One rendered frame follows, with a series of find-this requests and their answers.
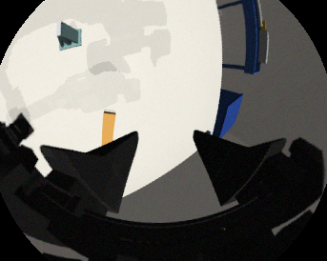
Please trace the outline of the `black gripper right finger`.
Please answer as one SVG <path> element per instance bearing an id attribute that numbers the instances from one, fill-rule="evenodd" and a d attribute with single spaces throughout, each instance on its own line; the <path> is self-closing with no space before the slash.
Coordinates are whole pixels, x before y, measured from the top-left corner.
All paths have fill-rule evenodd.
<path id="1" fill-rule="evenodd" d="M 225 141 L 202 130 L 194 130 L 194 144 L 204 162 L 206 172 L 221 207 L 233 203 L 236 194 L 252 180 L 267 157 L 285 149 L 287 138 L 260 143 L 258 146 L 241 146 Z"/>

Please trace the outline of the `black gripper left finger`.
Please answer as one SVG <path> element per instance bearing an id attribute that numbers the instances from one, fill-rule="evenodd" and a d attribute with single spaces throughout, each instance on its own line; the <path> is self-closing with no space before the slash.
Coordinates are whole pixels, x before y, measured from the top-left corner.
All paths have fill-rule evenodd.
<path id="1" fill-rule="evenodd" d="M 137 130 L 90 152 L 39 145 L 49 168 L 77 178 L 108 211 L 117 214 L 139 142 Z"/>

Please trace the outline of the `yellow bar with brown block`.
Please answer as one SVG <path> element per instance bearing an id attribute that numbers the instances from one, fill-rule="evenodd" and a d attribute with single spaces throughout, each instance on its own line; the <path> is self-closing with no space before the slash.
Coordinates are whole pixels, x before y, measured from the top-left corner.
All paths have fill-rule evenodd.
<path id="1" fill-rule="evenodd" d="M 102 146 L 112 142 L 115 118 L 116 112 L 104 111 L 104 119 L 102 119 Z"/>

